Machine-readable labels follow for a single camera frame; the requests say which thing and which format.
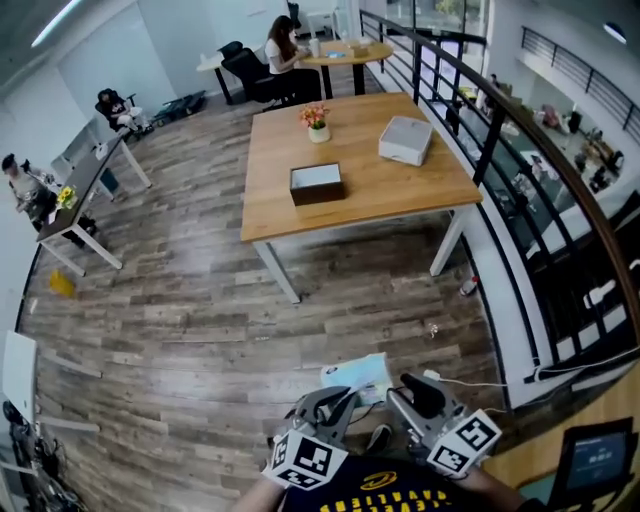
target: flower pot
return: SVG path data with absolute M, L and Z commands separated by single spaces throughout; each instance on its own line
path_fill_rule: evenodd
M 327 125 L 324 128 L 320 128 L 319 130 L 314 130 L 313 128 L 309 128 L 309 140 L 315 144 L 320 144 L 321 142 L 327 142 L 331 138 L 331 132 L 329 131 L 329 127 Z
M 76 203 L 78 202 L 78 197 L 73 195 L 69 199 L 67 199 L 64 203 L 62 203 L 62 208 L 65 210 L 71 210 Z

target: round wooden table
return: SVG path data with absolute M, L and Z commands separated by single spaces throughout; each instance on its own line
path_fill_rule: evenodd
M 364 65 L 374 60 L 388 59 L 393 55 L 393 48 L 385 43 L 373 42 L 367 46 L 369 52 L 362 57 L 352 57 L 352 51 L 343 41 L 327 41 L 320 45 L 321 57 L 307 57 L 301 62 L 312 66 L 320 66 L 322 69 L 322 80 L 324 82 L 324 93 L 326 99 L 333 98 L 331 90 L 331 78 L 329 77 L 329 66 L 353 66 L 353 86 L 356 96 L 364 94 Z M 344 57 L 327 57 L 327 52 L 344 53 Z

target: wooden floor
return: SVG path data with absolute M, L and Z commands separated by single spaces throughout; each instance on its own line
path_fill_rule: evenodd
M 333 83 L 336 96 L 353 93 L 348 68 Z M 367 91 L 377 92 L 368 75 Z M 251 485 L 291 404 L 319 387 L 323 365 L 384 351 L 396 378 L 429 367 L 498 379 L 481 301 L 458 294 L 470 275 L 462 246 L 440 277 L 428 271 L 446 214 L 277 244 L 303 291 L 289 303 L 240 241 L 251 120 L 263 106 L 213 103 L 133 147 L 151 189 L 115 160 L 128 193 L 91 210 L 124 268 L 61 241 L 87 276 L 43 252 L 28 290 L 21 331 L 104 372 L 38 365 L 45 413 L 102 427 L 55 432 L 65 477 L 94 511 L 224 510 Z M 55 268 L 74 279 L 76 299 L 49 291 Z M 503 407 L 497 388 L 456 391 Z M 386 414 L 354 425 L 356 439 Z

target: computer monitor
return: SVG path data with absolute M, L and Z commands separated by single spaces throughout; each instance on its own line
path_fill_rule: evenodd
M 624 489 L 637 444 L 633 418 L 567 430 L 549 508 L 590 504 Z

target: dark hair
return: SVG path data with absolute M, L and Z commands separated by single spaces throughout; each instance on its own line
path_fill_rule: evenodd
M 111 101 L 111 97 L 113 95 L 113 91 L 111 89 L 102 89 L 99 93 L 98 93 L 98 101 L 100 103 L 104 103 L 104 101 L 102 101 L 102 96 L 104 95 L 109 96 L 109 101 Z
M 293 21 L 289 16 L 278 16 L 269 30 L 269 39 L 273 39 L 280 48 L 283 61 L 291 59 L 296 54 L 296 47 L 289 39 L 289 33 L 293 30 Z
M 16 163 L 16 155 L 11 153 L 10 155 L 5 156 L 4 159 L 2 160 L 2 170 L 7 171 L 15 163 Z

